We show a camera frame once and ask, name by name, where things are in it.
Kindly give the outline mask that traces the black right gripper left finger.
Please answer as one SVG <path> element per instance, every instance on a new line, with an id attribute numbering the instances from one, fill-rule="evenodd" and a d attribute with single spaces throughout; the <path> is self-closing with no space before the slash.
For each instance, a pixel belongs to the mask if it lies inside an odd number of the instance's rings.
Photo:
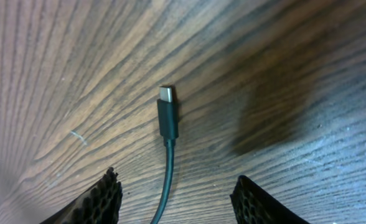
<path id="1" fill-rule="evenodd" d="M 40 224 L 117 224 L 123 189 L 109 167 L 84 193 Z"/>

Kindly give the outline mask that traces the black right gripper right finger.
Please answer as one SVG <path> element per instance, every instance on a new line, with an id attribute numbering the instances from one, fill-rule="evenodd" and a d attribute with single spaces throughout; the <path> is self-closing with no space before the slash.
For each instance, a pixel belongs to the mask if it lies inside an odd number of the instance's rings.
<path id="1" fill-rule="evenodd" d="M 245 175 L 230 194 L 239 224 L 309 224 Z"/>

